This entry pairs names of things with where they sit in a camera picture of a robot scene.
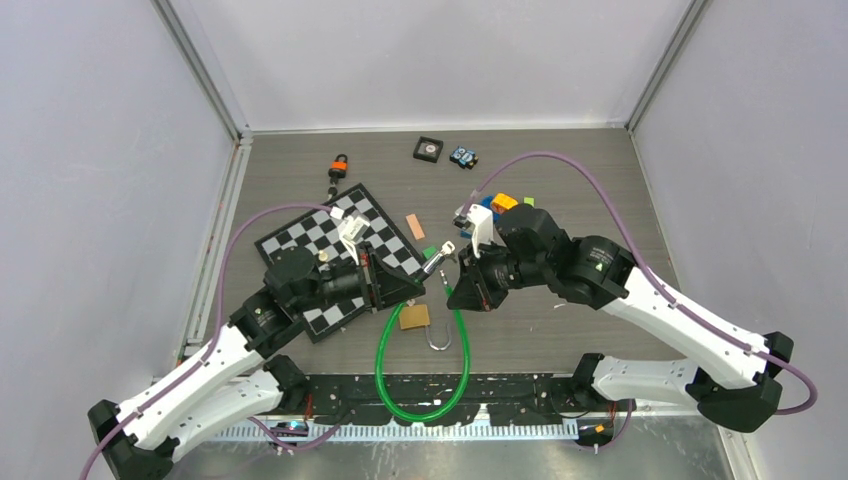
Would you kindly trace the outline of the silver lock keys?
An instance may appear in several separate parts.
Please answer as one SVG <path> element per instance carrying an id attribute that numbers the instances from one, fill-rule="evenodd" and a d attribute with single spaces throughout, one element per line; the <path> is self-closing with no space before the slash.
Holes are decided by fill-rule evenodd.
<path id="1" fill-rule="evenodd" d="M 439 248 L 439 253 L 444 258 L 453 258 L 455 256 L 456 246 L 451 241 L 445 241 Z"/>

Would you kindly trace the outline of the green cable lock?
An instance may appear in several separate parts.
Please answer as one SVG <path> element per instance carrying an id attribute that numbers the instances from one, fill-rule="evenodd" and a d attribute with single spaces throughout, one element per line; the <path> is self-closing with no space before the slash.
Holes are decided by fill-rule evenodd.
<path id="1" fill-rule="evenodd" d="M 388 311 L 388 317 L 376 344 L 374 377 L 377 396 L 394 421 L 407 425 L 429 424 L 447 416 L 463 399 L 470 385 L 472 373 L 472 349 L 466 316 L 459 310 L 437 312 L 429 308 L 433 319 L 439 320 L 440 331 L 434 336 L 442 343 L 445 327 L 452 331 L 453 343 L 446 351 L 434 351 L 428 347 L 422 330 L 413 330 L 412 337 L 399 329 L 399 314 L 404 300 Z M 389 384 L 389 375 L 455 375 L 449 382 L 448 392 L 438 394 L 435 404 L 422 396 L 404 400 L 402 395 Z"/>

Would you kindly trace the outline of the brass padlock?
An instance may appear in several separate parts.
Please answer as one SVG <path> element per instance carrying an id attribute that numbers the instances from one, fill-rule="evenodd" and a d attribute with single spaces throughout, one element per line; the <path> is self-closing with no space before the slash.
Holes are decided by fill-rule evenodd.
<path id="1" fill-rule="evenodd" d="M 452 331 L 449 325 L 445 327 L 445 340 L 437 343 L 432 333 L 432 320 L 429 309 L 425 304 L 415 303 L 412 300 L 403 304 L 399 314 L 399 329 L 401 331 L 422 330 L 428 347 L 434 351 L 446 351 L 453 343 Z"/>

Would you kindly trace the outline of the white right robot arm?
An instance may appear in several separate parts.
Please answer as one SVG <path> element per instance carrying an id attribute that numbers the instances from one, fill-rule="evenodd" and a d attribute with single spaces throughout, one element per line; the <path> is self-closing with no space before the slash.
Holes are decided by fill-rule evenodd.
<path id="1" fill-rule="evenodd" d="M 447 305 L 489 312 L 513 290 L 544 286 L 572 305 L 618 317 L 680 353 L 671 361 L 584 354 L 571 376 L 571 397 L 584 410 L 606 401 L 643 399 L 696 409 L 742 433 L 778 411 L 778 374 L 793 341 L 735 326 L 640 267 L 632 253 L 597 235 L 572 237 L 548 212 L 527 204 L 502 214 L 459 208 L 455 225 L 471 240 L 458 254 L 459 279 Z"/>

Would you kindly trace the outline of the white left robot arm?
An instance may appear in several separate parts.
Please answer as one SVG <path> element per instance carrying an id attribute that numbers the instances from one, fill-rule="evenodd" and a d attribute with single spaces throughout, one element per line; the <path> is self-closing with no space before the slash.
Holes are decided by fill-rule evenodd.
<path id="1" fill-rule="evenodd" d="M 304 373 L 281 349 L 307 325 L 303 314 L 361 299 L 384 310 L 425 293 L 433 260 L 406 271 L 368 244 L 322 269 L 305 247 L 278 253 L 264 286 L 196 355 L 121 403 L 102 400 L 88 419 L 103 458 L 118 479 L 162 479 L 216 428 L 277 408 L 298 412 L 307 398 Z"/>

